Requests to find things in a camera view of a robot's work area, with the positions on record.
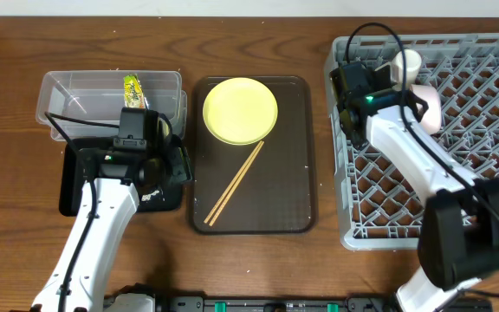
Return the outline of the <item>white plastic cup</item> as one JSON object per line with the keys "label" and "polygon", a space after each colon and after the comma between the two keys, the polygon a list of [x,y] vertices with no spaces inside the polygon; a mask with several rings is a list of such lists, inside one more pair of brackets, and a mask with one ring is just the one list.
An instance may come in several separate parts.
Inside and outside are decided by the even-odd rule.
{"label": "white plastic cup", "polygon": [[415,83],[421,65],[422,57],[417,51],[405,49],[404,52],[398,52],[390,62],[373,71],[375,87],[379,90],[400,90],[403,86],[409,88]]}

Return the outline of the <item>white bowl with rice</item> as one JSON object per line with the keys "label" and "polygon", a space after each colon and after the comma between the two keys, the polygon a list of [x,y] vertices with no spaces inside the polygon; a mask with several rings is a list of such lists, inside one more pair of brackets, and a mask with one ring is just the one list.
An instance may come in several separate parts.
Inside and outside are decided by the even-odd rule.
{"label": "white bowl with rice", "polygon": [[441,100],[437,90],[432,86],[410,86],[412,101],[418,109],[419,124],[429,134],[438,132],[442,124]]}

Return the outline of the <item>yellow round plate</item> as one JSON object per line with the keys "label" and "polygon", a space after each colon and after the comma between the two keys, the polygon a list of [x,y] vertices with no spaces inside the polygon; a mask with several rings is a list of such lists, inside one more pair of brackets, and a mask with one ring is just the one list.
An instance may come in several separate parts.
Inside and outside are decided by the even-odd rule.
{"label": "yellow round plate", "polygon": [[272,91],[258,80],[236,77],[206,95],[204,124],[218,140],[234,146],[256,143],[274,128],[279,114]]}

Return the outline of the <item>green yellow snack wrapper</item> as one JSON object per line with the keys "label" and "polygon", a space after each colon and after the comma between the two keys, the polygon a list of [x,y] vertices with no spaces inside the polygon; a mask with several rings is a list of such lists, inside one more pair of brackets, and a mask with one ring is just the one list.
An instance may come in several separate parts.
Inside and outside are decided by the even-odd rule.
{"label": "green yellow snack wrapper", "polygon": [[148,108],[139,77],[137,75],[127,75],[124,77],[123,82],[125,106],[129,108]]}

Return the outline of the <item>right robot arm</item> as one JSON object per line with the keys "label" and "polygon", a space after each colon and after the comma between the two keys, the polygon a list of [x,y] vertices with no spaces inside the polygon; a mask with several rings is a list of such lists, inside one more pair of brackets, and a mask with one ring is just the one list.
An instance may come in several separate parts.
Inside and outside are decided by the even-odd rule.
{"label": "right robot arm", "polygon": [[433,138],[440,97],[390,68],[348,63],[330,73],[341,128],[352,144],[380,151],[419,197],[424,214],[420,266],[396,292],[392,309],[442,311],[499,270],[499,179],[482,179]]}

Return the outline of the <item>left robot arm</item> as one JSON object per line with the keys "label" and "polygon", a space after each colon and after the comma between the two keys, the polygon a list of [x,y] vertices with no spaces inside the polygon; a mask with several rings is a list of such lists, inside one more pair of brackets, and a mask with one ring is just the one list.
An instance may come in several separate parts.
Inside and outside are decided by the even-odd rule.
{"label": "left robot arm", "polygon": [[117,179],[96,179],[95,190],[84,185],[75,224],[54,272],[36,296],[32,311],[165,311],[146,285],[134,284],[106,298],[105,288],[124,231],[137,212],[176,209],[182,188],[139,196],[133,185]]}

